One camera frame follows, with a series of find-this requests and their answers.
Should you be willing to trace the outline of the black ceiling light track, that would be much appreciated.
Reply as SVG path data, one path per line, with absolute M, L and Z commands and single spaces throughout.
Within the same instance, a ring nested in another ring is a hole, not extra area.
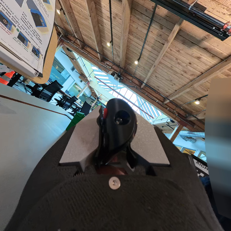
M 111 0 L 109 0 L 109 16 L 110 16 L 110 30 L 111 30 L 112 61 L 114 61 L 114 55 L 113 55 L 113 30 L 112 30 L 112 9 L 111 9 Z
M 148 29 L 147 29 L 147 32 L 146 32 L 146 36 L 145 36 L 145 39 L 144 39 L 144 42 L 143 42 L 143 45 L 142 45 L 142 48 L 141 48 L 141 52 L 140 52 L 139 58 L 137 60 L 138 62 L 140 61 L 140 58 L 142 56 L 142 52 L 143 52 L 143 49 L 144 49 L 144 46 L 145 46 L 145 43 L 146 43 L 146 40 L 147 40 L 147 36 L 148 36 L 149 30 L 150 30 L 150 27 L 151 27 L 153 19 L 154 19 L 154 15 L 155 15 L 156 9 L 157 9 L 157 4 L 155 4 L 155 6 L 153 7 L 153 12 L 152 12 L 151 20 L 150 20 L 150 23 L 149 23 L 149 26 L 148 26 Z

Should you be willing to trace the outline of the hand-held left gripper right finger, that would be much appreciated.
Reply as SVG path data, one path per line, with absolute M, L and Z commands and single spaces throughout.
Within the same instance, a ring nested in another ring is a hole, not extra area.
M 126 125 L 132 132 L 132 140 L 126 148 L 127 174 L 134 175 L 141 168 L 141 172 L 144 171 L 146 175 L 156 176 L 154 167 L 170 165 L 153 125 L 141 118 L 127 118 Z

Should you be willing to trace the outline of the black remote control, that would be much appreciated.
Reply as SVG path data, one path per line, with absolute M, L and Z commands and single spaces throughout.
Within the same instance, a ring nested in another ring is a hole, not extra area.
M 104 148 L 114 155 L 130 146 L 137 131 L 137 118 L 131 106 L 122 99 L 113 98 L 106 105 L 104 116 Z

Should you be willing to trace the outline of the orange traffic cone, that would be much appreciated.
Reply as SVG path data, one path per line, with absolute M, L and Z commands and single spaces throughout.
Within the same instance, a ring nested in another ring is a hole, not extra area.
M 11 72 L 8 72 L 8 73 L 1 73 L 0 75 L 0 83 L 4 84 L 4 85 L 7 85 L 11 78 L 13 77 L 13 75 L 15 74 L 15 71 L 11 71 Z

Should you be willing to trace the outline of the light wooden board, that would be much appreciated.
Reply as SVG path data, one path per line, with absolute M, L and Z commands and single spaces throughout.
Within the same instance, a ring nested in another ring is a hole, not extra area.
M 13 71 L 21 74 L 22 76 L 26 77 L 27 79 L 33 81 L 34 83 L 44 84 L 48 81 L 51 73 L 51 68 L 53 65 L 53 60 L 56 53 L 56 48 L 58 44 L 58 37 L 56 33 L 55 27 L 53 27 L 50 43 L 46 52 L 46 56 L 43 56 L 43 70 L 42 70 L 42 77 L 35 76 L 37 70 L 29 66 L 25 63 L 22 59 L 16 57 L 15 54 L 8 51 L 6 46 L 0 43 L 0 62 Z

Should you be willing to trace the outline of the black office chair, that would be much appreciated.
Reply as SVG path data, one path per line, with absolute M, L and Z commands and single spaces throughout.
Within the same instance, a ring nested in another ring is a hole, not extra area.
M 80 113 L 83 113 L 85 116 L 87 116 L 90 113 L 91 105 L 87 103 L 87 101 L 84 102 L 83 106 L 79 110 Z
M 42 99 L 46 102 L 50 102 L 51 99 L 53 98 L 53 96 L 63 88 L 63 86 L 58 83 L 57 80 L 55 80 L 54 82 L 48 84 L 48 85 L 44 85 L 42 87 L 42 90 L 39 90 L 39 88 L 41 88 L 42 85 L 41 84 L 35 84 L 34 87 L 32 88 L 32 96 Z
M 54 98 L 54 100 L 57 102 L 56 105 L 63 108 L 64 110 L 69 109 L 73 105 L 73 103 L 78 100 L 78 98 L 75 96 L 69 98 L 65 95 L 62 95 L 62 97 L 59 96 L 59 98 L 60 99 Z

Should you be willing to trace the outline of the green bin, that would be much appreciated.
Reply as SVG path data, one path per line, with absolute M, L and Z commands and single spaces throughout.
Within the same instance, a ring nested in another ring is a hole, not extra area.
M 79 123 L 83 118 L 85 117 L 84 113 L 76 112 L 73 119 L 69 123 L 69 125 L 66 128 L 66 131 L 68 131 L 71 127 L 75 126 L 77 123 Z

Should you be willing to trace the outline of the black overhead metal rail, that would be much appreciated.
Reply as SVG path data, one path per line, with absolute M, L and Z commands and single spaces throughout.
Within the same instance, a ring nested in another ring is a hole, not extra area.
M 195 7 L 195 1 L 188 4 L 182 0 L 151 0 L 153 3 L 161 6 L 176 16 L 184 19 L 192 25 L 204 30 L 205 32 L 215 36 L 221 41 L 231 36 L 231 23 L 222 22 L 213 16 L 205 13 Z

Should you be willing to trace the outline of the printed instruction sheet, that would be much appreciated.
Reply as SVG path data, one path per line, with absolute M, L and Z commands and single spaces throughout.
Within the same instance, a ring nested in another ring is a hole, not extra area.
M 42 77 L 53 33 L 55 0 L 0 1 L 0 62 Z

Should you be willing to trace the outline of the white ceiling device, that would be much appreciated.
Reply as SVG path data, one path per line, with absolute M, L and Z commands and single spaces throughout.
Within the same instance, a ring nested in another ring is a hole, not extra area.
M 120 75 L 120 73 L 116 73 L 115 71 L 109 71 L 107 73 L 108 79 L 111 83 L 121 82 L 123 77 Z

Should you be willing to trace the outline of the silver air duct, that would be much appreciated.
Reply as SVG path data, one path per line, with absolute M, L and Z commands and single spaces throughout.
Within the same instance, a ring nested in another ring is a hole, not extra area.
M 196 138 L 205 141 L 205 132 L 203 131 L 180 131 L 179 136 L 187 142 L 196 143 Z

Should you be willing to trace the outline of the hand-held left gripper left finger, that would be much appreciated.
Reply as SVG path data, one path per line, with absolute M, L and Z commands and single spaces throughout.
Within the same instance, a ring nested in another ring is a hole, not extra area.
M 101 112 L 102 107 L 97 106 L 76 124 L 59 161 L 61 166 L 80 165 L 84 171 L 93 163 L 93 155 L 99 146 L 100 128 L 97 119 Z

